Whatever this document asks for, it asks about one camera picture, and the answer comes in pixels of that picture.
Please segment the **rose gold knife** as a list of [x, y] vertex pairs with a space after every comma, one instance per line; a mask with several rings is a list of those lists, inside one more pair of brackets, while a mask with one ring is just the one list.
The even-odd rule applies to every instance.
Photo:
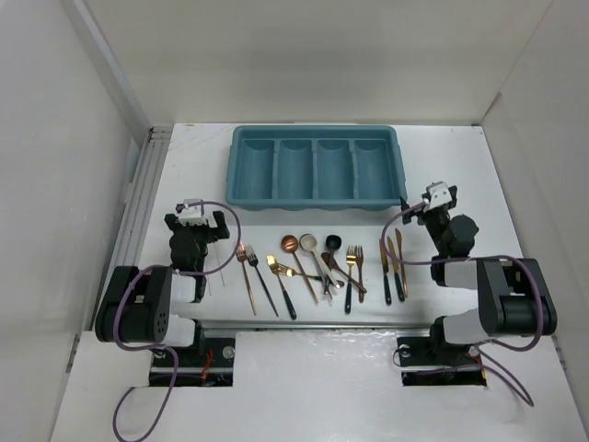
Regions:
[[407, 276], [406, 276], [405, 264], [402, 262], [403, 261], [402, 234], [398, 228], [395, 228], [395, 234], [396, 234], [397, 246], [398, 246], [398, 259], [401, 260], [401, 263], [399, 265], [401, 283], [403, 286], [404, 296], [405, 296], [405, 298], [407, 298], [408, 297]]

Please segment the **gold knife green handle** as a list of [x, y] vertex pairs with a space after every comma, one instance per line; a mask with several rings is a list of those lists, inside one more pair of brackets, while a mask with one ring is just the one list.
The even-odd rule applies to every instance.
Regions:
[[387, 254], [385, 249], [385, 244], [382, 239], [379, 240], [379, 249], [380, 249], [380, 257], [381, 257], [381, 265], [382, 265], [382, 272], [383, 272], [383, 287], [384, 287], [384, 297], [387, 306], [392, 305], [392, 296], [390, 291], [390, 285], [388, 280], [388, 262], [387, 262]]
[[396, 260], [397, 258], [397, 254], [395, 252], [395, 247], [394, 247], [394, 242], [392, 240], [391, 237], [387, 238], [387, 244], [389, 246], [389, 250], [391, 252], [391, 255], [393, 256], [393, 272], [394, 272], [394, 278], [395, 278], [395, 285], [396, 285], [396, 289], [397, 289], [397, 294], [398, 294], [398, 300], [403, 303], [406, 300], [405, 297], [405, 291], [404, 291], [404, 287], [403, 284], [401, 282], [401, 276], [399, 273], [399, 262]]

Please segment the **gold fork dark handle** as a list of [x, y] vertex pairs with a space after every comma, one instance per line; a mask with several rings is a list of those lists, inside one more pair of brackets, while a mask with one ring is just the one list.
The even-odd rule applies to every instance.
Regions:
[[346, 252], [346, 263], [348, 265], [348, 284], [346, 287], [346, 297], [345, 297], [345, 304], [344, 304], [344, 313], [349, 315], [352, 311], [352, 287], [353, 287], [353, 277], [352, 277], [352, 270], [354, 265], [357, 262], [357, 252], [356, 247], [351, 245], [348, 247]]

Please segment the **copper round spoon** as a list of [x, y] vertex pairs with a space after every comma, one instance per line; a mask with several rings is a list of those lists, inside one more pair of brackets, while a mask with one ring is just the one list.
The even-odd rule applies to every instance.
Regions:
[[294, 257], [296, 265], [298, 266], [298, 270], [300, 271], [300, 274], [302, 274], [302, 276], [305, 280], [306, 286], [307, 286], [311, 296], [313, 297], [315, 304], [317, 305], [319, 303], [318, 296], [317, 296], [313, 286], [311, 285], [311, 282], [305, 272], [305, 269], [304, 269], [302, 263], [300, 262], [300, 260], [298, 259], [298, 256], [296, 255], [296, 252], [299, 249], [298, 239], [294, 235], [285, 235], [281, 240], [281, 247], [282, 247], [283, 251], [291, 254]]

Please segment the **white silver round spoon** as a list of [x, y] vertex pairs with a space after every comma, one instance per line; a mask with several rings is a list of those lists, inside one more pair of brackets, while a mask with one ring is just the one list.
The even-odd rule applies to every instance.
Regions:
[[302, 235], [300, 237], [300, 245], [304, 251], [310, 252], [313, 255], [324, 281], [328, 284], [334, 285], [336, 288], [339, 288], [340, 285], [338, 284], [338, 281], [335, 279], [335, 276], [332, 274], [328, 265], [323, 262], [318, 252], [318, 241], [315, 236], [310, 233]]

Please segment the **blue plastic cutlery tray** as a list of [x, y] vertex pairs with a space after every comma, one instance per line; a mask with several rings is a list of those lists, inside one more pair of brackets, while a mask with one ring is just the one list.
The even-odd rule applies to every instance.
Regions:
[[245, 210], [382, 211], [408, 198], [395, 129], [386, 125], [240, 125], [226, 201]]

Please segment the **black round spoon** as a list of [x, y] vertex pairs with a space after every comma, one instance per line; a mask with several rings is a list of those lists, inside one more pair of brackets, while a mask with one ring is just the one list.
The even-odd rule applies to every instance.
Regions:
[[324, 263], [326, 263], [329, 271], [326, 276], [325, 292], [329, 299], [333, 299], [333, 295], [330, 292], [330, 287], [333, 285], [338, 289], [341, 285], [335, 280], [335, 276], [332, 273], [334, 254], [341, 247], [341, 238], [337, 235], [328, 235], [325, 241], [326, 252], [323, 256]]

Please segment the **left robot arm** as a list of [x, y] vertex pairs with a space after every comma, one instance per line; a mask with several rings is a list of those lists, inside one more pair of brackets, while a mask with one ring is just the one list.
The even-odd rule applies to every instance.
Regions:
[[230, 233], [221, 211], [208, 220], [201, 208], [185, 207], [165, 215], [164, 222], [171, 232], [171, 264], [144, 273], [136, 266], [116, 267], [98, 309], [95, 334], [104, 343], [174, 347], [176, 357], [192, 366], [205, 357], [206, 343], [196, 336], [195, 320], [170, 309], [202, 301], [210, 273], [205, 269], [208, 246]]

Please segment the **rose gold fork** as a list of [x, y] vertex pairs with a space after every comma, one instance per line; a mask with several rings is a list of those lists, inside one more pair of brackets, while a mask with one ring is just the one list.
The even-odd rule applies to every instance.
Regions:
[[251, 289], [250, 281], [248, 278], [248, 272], [246, 269], [247, 254], [245, 251], [245, 246], [242, 243], [239, 243], [239, 245], [237, 246], [237, 260], [240, 263], [241, 268], [242, 268], [245, 286], [246, 286], [246, 289], [248, 292], [248, 299], [249, 299], [249, 303], [250, 303], [252, 312], [254, 315], [257, 315], [258, 311], [257, 311], [256, 303], [255, 303], [255, 298], [254, 298], [254, 295], [253, 295], [253, 292]]

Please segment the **dark grey fork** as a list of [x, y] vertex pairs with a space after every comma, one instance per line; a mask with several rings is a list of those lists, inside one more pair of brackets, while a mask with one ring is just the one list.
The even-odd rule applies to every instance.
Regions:
[[269, 303], [271, 305], [271, 309], [272, 309], [275, 317], [278, 318], [279, 317], [278, 309], [275, 306], [275, 303], [274, 303], [274, 301], [273, 301], [273, 299], [271, 297], [271, 293], [270, 293], [270, 291], [268, 289], [268, 286], [266, 285], [266, 283], [265, 283], [265, 281], [263, 279], [263, 276], [261, 274], [261, 271], [259, 269], [259, 259], [258, 259], [257, 255], [256, 255], [254, 249], [251, 246], [247, 245], [247, 247], [245, 248], [245, 251], [246, 251], [246, 256], [247, 256], [248, 263], [256, 271], [257, 276], [260, 279], [260, 283], [261, 283], [262, 289], [263, 289], [263, 291], [264, 291], [264, 293], [265, 293], [265, 295], [266, 295], [266, 297], [267, 297], [267, 299], [268, 299], [268, 301], [269, 301]]

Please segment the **copper fork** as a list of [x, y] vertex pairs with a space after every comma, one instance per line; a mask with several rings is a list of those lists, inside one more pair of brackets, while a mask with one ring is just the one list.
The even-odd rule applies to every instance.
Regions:
[[359, 291], [359, 302], [364, 303], [364, 281], [363, 281], [363, 264], [364, 264], [364, 251], [363, 247], [357, 245], [354, 247], [356, 265], [358, 267], [358, 291]]

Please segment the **gold fork lying sideways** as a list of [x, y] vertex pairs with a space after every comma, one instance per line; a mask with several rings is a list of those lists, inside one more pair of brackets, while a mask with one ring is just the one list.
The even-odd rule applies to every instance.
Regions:
[[[278, 268], [279, 268], [280, 273], [283, 273], [289, 277], [303, 276], [302, 273], [296, 271], [294, 268], [288, 267], [288, 266], [281, 264], [281, 263], [278, 264]], [[315, 280], [315, 281], [319, 281], [319, 282], [324, 281], [324, 278], [321, 276], [318, 276], [318, 275], [309, 275], [308, 278], [310, 280]]]

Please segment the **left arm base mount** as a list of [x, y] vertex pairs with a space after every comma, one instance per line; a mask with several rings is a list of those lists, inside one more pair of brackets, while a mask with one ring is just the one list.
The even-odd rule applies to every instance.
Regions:
[[196, 323], [194, 343], [175, 348], [179, 356], [176, 387], [232, 387], [236, 334]]

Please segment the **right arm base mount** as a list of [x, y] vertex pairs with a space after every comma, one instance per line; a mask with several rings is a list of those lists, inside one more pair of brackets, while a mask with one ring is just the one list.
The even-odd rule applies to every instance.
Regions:
[[429, 336], [397, 338], [395, 364], [404, 387], [486, 387], [480, 357], [470, 345], [436, 342]]

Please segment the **aluminium rail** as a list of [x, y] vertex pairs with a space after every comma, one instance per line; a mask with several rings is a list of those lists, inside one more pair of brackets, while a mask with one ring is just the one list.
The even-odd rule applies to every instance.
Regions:
[[204, 329], [209, 330], [393, 330], [421, 331], [430, 325], [424, 323], [369, 323], [369, 322], [305, 322], [305, 321], [258, 321], [258, 320], [199, 320]]

